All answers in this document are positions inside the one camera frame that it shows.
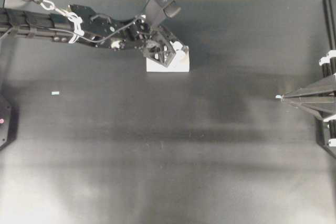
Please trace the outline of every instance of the white block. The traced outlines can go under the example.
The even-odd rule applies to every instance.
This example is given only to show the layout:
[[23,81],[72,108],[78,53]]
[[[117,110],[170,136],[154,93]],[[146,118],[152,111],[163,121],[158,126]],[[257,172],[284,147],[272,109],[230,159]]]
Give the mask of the white block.
[[167,68],[146,58],[147,72],[189,72],[189,68],[189,50],[187,50],[186,54],[183,51],[177,51],[174,59]]

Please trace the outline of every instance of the black plastic mount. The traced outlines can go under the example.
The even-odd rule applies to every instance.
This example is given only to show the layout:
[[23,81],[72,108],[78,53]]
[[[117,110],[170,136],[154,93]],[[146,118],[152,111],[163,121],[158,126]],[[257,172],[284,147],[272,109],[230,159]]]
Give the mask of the black plastic mount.
[[[0,0],[0,6],[3,8],[5,0]],[[8,130],[11,120],[12,106],[0,95],[0,149],[8,143]]]

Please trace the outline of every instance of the robotic arm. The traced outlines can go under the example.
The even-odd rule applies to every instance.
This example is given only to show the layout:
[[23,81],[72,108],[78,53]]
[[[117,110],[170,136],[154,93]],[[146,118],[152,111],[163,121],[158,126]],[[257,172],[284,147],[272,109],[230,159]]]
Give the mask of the robotic arm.
[[144,57],[165,67],[176,54],[188,52],[188,47],[161,25],[181,10],[175,0],[147,0],[143,11],[129,20],[115,20],[88,6],[69,5],[64,10],[49,0],[23,1],[34,2],[58,14],[0,8],[0,39],[6,36],[49,39],[114,51],[138,49]]

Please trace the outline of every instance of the black cable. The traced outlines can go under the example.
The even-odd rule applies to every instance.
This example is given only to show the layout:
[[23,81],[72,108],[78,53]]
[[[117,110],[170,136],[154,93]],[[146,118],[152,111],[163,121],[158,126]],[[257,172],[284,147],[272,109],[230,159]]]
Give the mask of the black cable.
[[102,39],[98,39],[98,40],[92,40],[92,39],[88,39],[84,36],[81,36],[81,35],[78,35],[76,33],[74,33],[73,31],[68,31],[68,30],[64,30],[64,29],[57,29],[57,28],[47,28],[47,27],[43,27],[44,29],[48,29],[48,30],[52,30],[52,31],[62,31],[64,33],[69,33],[69,34],[72,34],[72,35],[77,35],[79,38],[81,39],[84,39],[88,42],[92,42],[92,43],[101,43],[109,38],[111,38],[113,35],[117,34],[118,32],[122,31],[122,30],[125,30],[127,27],[133,25],[134,22],[136,22],[138,19],[140,18],[135,18],[134,20],[132,20],[131,22],[129,22],[128,24],[120,27],[119,29],[115,30],[113,33],[109,34],[108,36],[102,38]]
[[148,6],[149,1],[150,1],[150,0],[147,0],[147,2],[145,3],[145,5],[143,6],[141,12],[140,12],[138,15],[135,16],[135,19],[134,19],[134,20],[132,20],[132,21],[129,22],[128,24],[126,24],[126,25],[120,27],[119,29],[117,29],[117,30],[114,31],[113,33],[111,33],[111,34],[109,34],[108,36],[106,36],[106,37],[104,37],[104,38],[102,38],[102,39],[99,39],[99,40],[88,39],[88,38],[86,38],[86,37],[84,37],[84,36],[81,36],[81,35],[78,35],[78,34],[74,33],[73,31],[68,31],[68,30],[64,30],[64,29],[46,28],[46,27],[43,27],[43,28],[46,28],[46,29],[48,29],[48,30],[52,30],[52,31],[62,31],[62,32],[64,32],[64,33],[69,33],[69,34],[72,34],[72,35],[77,35],[79,38],[84,39],[84,40],[86,40],[86,41],[88,41],[88,42],[92,42],[92,43],[101,43],[101,42],[103,42],[103,41],[105,41],[105,40],[111,38],[113,35],[117,34],[118,32],[120,32],[120,31],[122,31],[122,30],[125,30],[127,27],[131,26],[131,25],[132,25],[133,23],[135,23],[137,20],[142,19],[141,15],[143,14],[143,12],[144,12],[144,10],[146,9],[146,7]]

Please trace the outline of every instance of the cable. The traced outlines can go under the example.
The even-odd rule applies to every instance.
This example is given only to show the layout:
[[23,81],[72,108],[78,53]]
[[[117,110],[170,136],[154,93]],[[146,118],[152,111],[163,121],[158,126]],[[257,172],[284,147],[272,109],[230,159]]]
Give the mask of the cable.
[[0,40],[6,38],[8,36],[8,34],[13,30],[13,27],[10,27],[7,31],[4,32],[4,34],[2,34],[0,36]]
[[145,5],[143,6],[141,12],[139,12],[138,15],[135,16],[135,19],[132,20],[131,22],[129,22],[128,24],[120,27],[119,29],[117,29],[116,31],[114,31],[113,33],[109,34],[108,36],[102,38],[102,39],[99,39],[99,40],[92,40],[92,39],[88,39],[82,35],[79,35],[77,33],[74,33],[73,31],[68,31],[68,30],[64,30],[64,29],[58,29],[58,28],[46,28],[46,27],[41,27],[43,29],[48,29],[48,30],[52,30],[52,31],[61,31],[61,32],[64,32],[64,33],[69,33],[69,34],[72,34],[72,35],[77,35],[79,38],[83,39],[83,40],[86,40],[88,42],[92,42],[92,43],[101,43],[109,38],[111,38],[113,35],[117,34],[118,32],[122,31],[122,30],[125,30],[126,28],[128,28],[129,26],[131,26],[133,23],[135,23],[137,20],[139,19],[142,19],[141,15],[143,14],[144,10],[146,9],[146,7],[148,6],[148,3],[149,3],[150,0],[147,0],[147,2],[145,3]]
[[117,34],[118,32],[122,31],[122,30],[125,30],[127,27],[133,25],[134,22],[136,22],[138,19],[140,18],[135,18],[133,21],[129,22],[128,24],[120,27],[119,29],[115,30],[113,33],[109,34],[108,36],[102,38],[102,39],[98,39],[98,40],[92,40],[92,39],[88,39],[84,36],[81,36],[81,35],[78,35],[76,33],[74,33],[73,31],[68,31],[68,30],[64,30],[64,29],[57,29],[57,28],[47,28],[47,27],[41,27],[41,28],[44,28],[44,29],[48,29],[48,30],[52,30],[52,31],[62,31],[64,33],[69,33],[69,34],[72,34],[72,35],[77,35],[79,38],[81,39],[84,39],[88,42],[92,42],[92,43],[101,43],[109,38],[111,38],[113,35]]

